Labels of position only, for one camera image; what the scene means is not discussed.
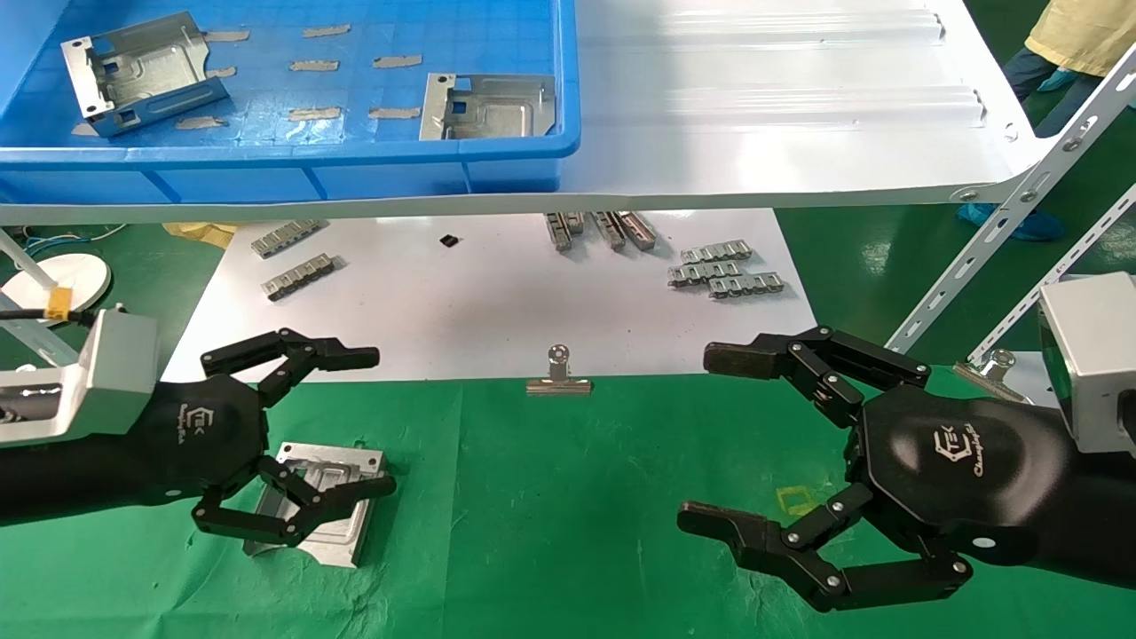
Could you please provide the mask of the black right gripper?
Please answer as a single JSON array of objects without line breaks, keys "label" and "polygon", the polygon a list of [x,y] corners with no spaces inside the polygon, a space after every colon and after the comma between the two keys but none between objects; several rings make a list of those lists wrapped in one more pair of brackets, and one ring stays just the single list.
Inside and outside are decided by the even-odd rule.
[{"label": "black right gripper", "polygon": [[[1052,514],[1077,457],[1056,410],[930,395],[920,389],[928,365],[827,325],[708,343],[703,367],[784,379],[835,426],[857,426],[849,474],[859,483],[788,526],[696,501],[677,513],[683,533],[721,541],[737,567],[782,579],[819,613],[946,599],[974,574],[955,553],[994,565],[1051,557]],[[885,392],[864,403],[852,381]],[[918,558],[824,561],[824,546],[861,518]]]}]

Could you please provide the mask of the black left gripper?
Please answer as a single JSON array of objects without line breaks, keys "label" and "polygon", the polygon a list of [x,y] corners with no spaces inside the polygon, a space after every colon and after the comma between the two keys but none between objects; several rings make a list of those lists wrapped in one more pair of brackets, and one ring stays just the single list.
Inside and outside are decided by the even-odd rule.
[{"label": "black left gripper", "polygon": [[[279,366],[256,390],[231,377],[277,359]],[[351,517],[357,504],[394,493],[396,482],[386,472],[319,489],[264,454],[264,407],[275,406],[317,370],[369,370],[378,364],[376,347],[345,347],[336,338],[308,338],[287,327],[203,352],[201,367],[211,377],[158,382],[147,403],[147,505],[202,497],[193,509],[202,533],[296,547],[317,526]],[[272,517],[223,506],[254,471],[296,506],[295,514]]]}]

